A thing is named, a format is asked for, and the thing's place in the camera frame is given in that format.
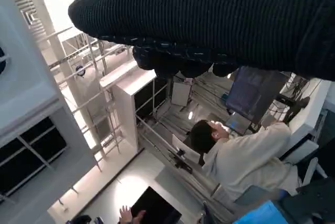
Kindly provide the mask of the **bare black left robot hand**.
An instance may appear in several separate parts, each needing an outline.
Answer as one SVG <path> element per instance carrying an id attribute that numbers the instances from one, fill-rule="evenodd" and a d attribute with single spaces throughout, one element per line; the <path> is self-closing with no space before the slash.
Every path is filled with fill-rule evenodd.
<path id="1" fill-rule="evenodd" d="M 298 189 L 295 196 L 280 194 L 249 210 L 234 223 L 334 223 L 334 179 L 314 181 Z"/>

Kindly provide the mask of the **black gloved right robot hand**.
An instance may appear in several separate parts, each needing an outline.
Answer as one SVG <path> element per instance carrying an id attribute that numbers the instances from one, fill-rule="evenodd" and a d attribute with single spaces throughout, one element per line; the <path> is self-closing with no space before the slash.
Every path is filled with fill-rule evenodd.
<path id="1" fill-rule="evenodd" d="M 75 0 L 68 14 L 158 76 L 250 66 L 334 80 L 334 0 Z"/>

